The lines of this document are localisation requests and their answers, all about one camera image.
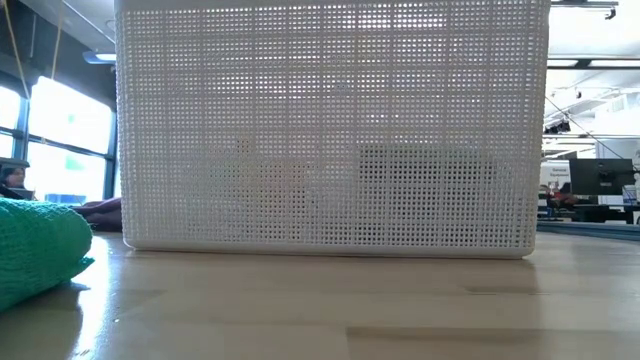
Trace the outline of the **purple folded cloth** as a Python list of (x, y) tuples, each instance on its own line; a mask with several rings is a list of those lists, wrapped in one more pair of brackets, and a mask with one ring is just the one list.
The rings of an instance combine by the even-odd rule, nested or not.
[(88, 202), (82, 206), (74, 206), (73, 210), (82, 216), (96, 231), (122, 231), (122, 209), (120, 197)]

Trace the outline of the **white sign board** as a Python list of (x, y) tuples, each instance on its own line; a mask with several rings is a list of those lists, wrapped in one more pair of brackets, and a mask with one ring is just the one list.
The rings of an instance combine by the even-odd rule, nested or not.
[(540, 185), (550, 188), (561, 188), (565, 183), (571, 182), (570, 166), (568, 161), (542, 162), (540, 167)]

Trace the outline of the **white perforated plastic basket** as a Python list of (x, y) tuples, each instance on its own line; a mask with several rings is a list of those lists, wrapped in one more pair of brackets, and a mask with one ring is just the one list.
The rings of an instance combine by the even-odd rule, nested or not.
[(137, 250), (521, 258), (550, 0), (115, 0)]

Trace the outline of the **ceiling light fixture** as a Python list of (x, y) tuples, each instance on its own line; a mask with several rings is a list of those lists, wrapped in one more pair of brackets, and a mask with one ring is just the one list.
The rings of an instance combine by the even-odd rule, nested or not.
[(100, 53), (94, 51), (85, 51), (83, 58), (88, 64), (93, 65), (115, 65), (116, 55), (113, 53)]

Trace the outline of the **dark background desk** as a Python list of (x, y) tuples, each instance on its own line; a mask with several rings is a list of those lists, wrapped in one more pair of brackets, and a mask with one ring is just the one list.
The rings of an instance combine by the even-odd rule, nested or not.
[(542, 221), (624, 221), (626, 224), (640, 225), (640, 205), (576, 204), (571, 208), (539, 206), (537, 217)]

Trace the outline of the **person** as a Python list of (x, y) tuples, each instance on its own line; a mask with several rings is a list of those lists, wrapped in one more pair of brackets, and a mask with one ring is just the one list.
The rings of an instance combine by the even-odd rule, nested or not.
[(6, 167), (0, 170), (0, 184), (7, 188), (24, 189), (25, 169)]
[(578, 202), (578, 199), (571, 192), (571, 183), (565, 182), (560, 189), (553, 192), (548, 198), (547, 205), (551, 208), (572, 209)]

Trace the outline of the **black computer monitor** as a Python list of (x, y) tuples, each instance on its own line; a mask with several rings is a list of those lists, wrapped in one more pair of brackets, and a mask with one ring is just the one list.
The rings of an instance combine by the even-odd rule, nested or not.
[(635, 184), (638, 171), (631, 159), (571, 159), (571, 191), (576, 195), (622, 195)]

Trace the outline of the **large bright window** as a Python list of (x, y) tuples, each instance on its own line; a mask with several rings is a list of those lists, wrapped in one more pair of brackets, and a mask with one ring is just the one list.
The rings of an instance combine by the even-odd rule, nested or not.
[(24, 188), (37, 200), (101, 200), (113, 193), (115, 113), (46, 77), (28, 98), (0, 86), (0, 157), (28, 163)]

